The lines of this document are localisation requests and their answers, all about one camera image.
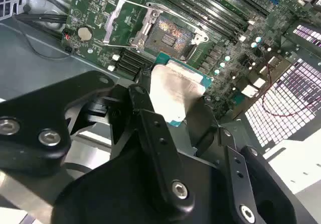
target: black plastic bracket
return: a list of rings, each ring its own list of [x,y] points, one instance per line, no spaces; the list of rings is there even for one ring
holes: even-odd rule
[[[128,124],[112,147],[112,159],[139,142],[146,161],[146,188],[150,189],[153,205],[169,220],[181,220],[194,208],[195,197],[185,179],[185,171],[172,136],[162,115],[154,112],[148,92],[139,85],[128,87],[132,109]],[[186,196],[177,196],[173,188],[181,183]]]
[[[19,130],[0,135],[0,168],[32,175],[57,171],[70,148],[70,132],[75,131],[82,106],[108,95],[113,85],[106,75],[91,71],[1,103],[0,120],[14,120]],[[59,143],[42,144],[43,130],[56,132]]]
[[[268,223],[317,223],[257,150],[245,146],[241,154],[252,173],[256,204]]]

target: cable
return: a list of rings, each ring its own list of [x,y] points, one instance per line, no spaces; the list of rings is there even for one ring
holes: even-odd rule
[[[52,3],[53,5],[55,5],[59,10],[61,10],[64,13],[68,13],[69,12],[69,9],[67,7],[65,7],[63,4],[61,4],[57,0],[46,0],[46,1]]]
[[[314,99],[313,101],[309,102],[306,106],[302,107],[301,109],[299,109],[298,111],[294,112],[294,113],[290,113],[288,115],[278,115],[278,114],[273,114],[271,113],[269,110],[267,110],[264,106],[264,100],[265,100],[265,95],[267,93],[267,91],[272,87],[272,77],[271,77],[271,72],[269,69],[269,64],[267,64],[267,72],[268,72],[268,76],[270,79],[270,86],[265,90],[263,97],[262,97],[262,108],[264,109],[265,112],[267,112],[268,114],[274,116],[274,117],[291,117],[293,115],[298,114],[299,112],[303,111],[304,109],[308,108],[310,105],[312,105],[314,102],[318,101],[321,99],[321,96],[317,97],[316,99]]]
[[[64,59],[67,59],[69,58],[70,56],[72,56],[74,54],[74,51],[72,51],[68,56],[65,56],[65,57],[48,57],[48,56],[45,56],[41,53],[39,53],[34,47],[33,45],[31,44],[31,42],[29,41],[29,38],[27,36],[27,34],[25,33],[25,31],[22,29],[21,25],[20,25],[20,22],[17,20],[16,18],[16,15],[12,15],[12,19],[16,22],[17,24],[17,27],[18,29],[21,31],[22,35],[25,37],[29,47],[31,48],[31,50],[38,56],[44,58],[44,59],[48,59],[48,60],[54,60],[54,61],[58,61],[58,60],[64,60]]]
[[[67,21],[67,16],[56,14],[20,14],[16,15],[16,19],[23,22],[32,21],[65,24]]]
[[[55,5],[59,10],[61,10],[62,12],[68,14],[69,9],[68,9],[66,6],[64,6],[63,4],[61,4],[59,1],[57,1],[57,0],[46,0],[46,1],[52,3],[52,4]]]

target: screw hole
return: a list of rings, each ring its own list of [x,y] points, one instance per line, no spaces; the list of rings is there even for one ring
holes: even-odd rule
[[[243,175],[241,172],[236,171],[236,173],[237,173],[237,175],[238,175],[240,178],[244,178],[244,175]]]
[[[241,161],[239,161],[237,158],[234,158],[235,162],[238,164],[241,164]]]
[[[246,214],[248,217],[252,217],[252,214],[251,214],[248,210],[245,211],[245,214]]]
[[[141,94],[144,94],[144,90],[143,90],[143,88],[140,87],[140,86],[136,86],[136,87],[135,87],[135,90],[136,90],[137,92],[141,93]]]
[[[106,79],[106,78],[104,78],[104,77],[99,78],[99,80],[100,80],[101,82],[103,82],[103,83],[108,83],[108,82],[109,82],[108,79]]]
[[[164,138],[160,138],[160,139],[159,139],[159,142],[160,142],[162,145],[166,145],[166,144],[167,144],[167,141],[166,141]]]
[[[224,129],[224,133],[226,134],[226,136],[231,137],[231,133],[228,130]]]

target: gray metal surface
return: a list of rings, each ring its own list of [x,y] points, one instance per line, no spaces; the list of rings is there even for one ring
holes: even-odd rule
[[[60,42],[28,26],[24,29],[41,53],[52,57],[65,55]],[[1,21],[0,36],[0,98],[11,99],[91,70],[102,71],[114,81],[119,78],[76,56],[52,61],[35,55],[11,19]]]

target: black cable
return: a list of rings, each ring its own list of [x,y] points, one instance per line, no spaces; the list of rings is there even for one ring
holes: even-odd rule
[[[55,5],[62,12],[66,13],[66,14],[69,13],[69,9],[66,6],[64,6],[63,4],[61,4],[59,1],[57,1],[57,0],[46,0],[46,1]]]
[[[17,24],[17,27],[18,29],[21,31],[22,35],[25,37],[26,41],[27,41],[27,44],[29,45],[29,47],[31,48],[31,50],[38,56],[44,58],[44,59],[48,59],[48,60],[54,60],[54,61],[58,61],[58,60],[64,60],[64,59],[67,59],[69,58],[70,56],[72,56],[74,54],[74,51],[72,51],[68,56],[65,56],[65,57],[48,57],[48,56],[45,56],[41,53],[39,53],[34,47],[33,45],[31,44],[31,42],[29,41],[29,38],[27,36],[27,34],[25,33],[25,31],[22,29],[21,25],[20,25],[20,22],[17,20],[16,18],[16,15],[12,15],[12,19],[16,22]]]
[[[42,32],[45,32],[49,35],[51,35],[52,37],[56,38],[58,41],[61,41],[62,40],[62,34],[61,33],[58,33],[56,31],[53,31],[41,24],[39,24],[38,22],[30,22],[30,21],[22,21],[24,24],[32,27],[32,28],[35,28],[39,31],[42,31]]]
[[[64,6],[63,4],[61,4],[59,1],[57,1],[57,0],[46,0],[46,1],[54,4],[58,9],[60,9],[64,13],[68,13],[69,12],[69,9],[66,6]]]
[[[64,165],[67,170],[76,170],[76,171],[82,172],[84,174],[87,174],[90,171],[92,171],[92,169],[90,169],[89,167],[84,166],[84,165],[80,165],[80,164],[76,164],[76,163],[65,162]]]
[[[36,18],[49,18],[49,19],[61,19],[61,20],[67,20],[66,15],[57,15],[57,14],[20,14],[16,15],[16,18],[18,20],[20,19],[36,19]]]

